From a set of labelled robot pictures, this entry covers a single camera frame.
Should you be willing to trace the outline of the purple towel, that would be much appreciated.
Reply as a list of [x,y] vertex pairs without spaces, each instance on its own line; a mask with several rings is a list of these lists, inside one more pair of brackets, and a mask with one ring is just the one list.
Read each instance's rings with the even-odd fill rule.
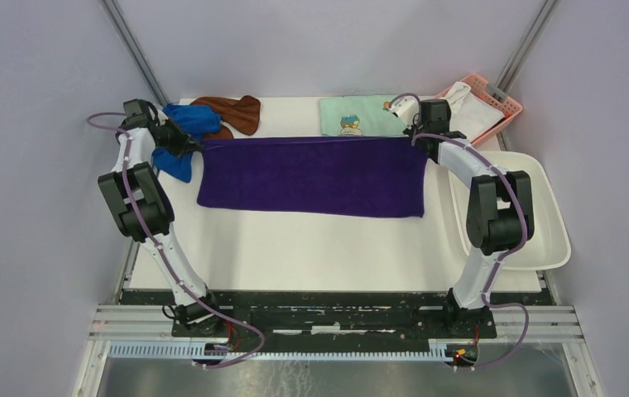
[[427,158],[405,137],[210,141],[196,202],[206,208],[420,218]]

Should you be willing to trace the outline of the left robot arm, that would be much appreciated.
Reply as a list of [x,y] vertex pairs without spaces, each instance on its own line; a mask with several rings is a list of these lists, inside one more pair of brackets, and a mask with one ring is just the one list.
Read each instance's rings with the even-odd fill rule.
[[120,233],[143,247],[166,278],[174,296],[170,317],[190,323],[206,337],[218,334],[223,313],[210,302],[204,280],[195,272],[175,235],[175,212],[162,188],[151,158],[156,149],[183,157],[201,145],[143,99],[123,104],[121,124],[113,129],[118,158],[98,186]]

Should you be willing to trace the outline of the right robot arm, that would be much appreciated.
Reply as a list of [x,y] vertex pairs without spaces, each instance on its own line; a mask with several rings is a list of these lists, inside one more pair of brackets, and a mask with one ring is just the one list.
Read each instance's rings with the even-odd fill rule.
[[535,224],[531,177],[491,162],[465,135],[451,131],[450,118],[446,100],[419,101],[407,134],[414,147],[468,188],[466,233],[472,248],[441,316],[448,335],[463,337],[475,325],[471,311],[490,305],[504,260],[532,238]]

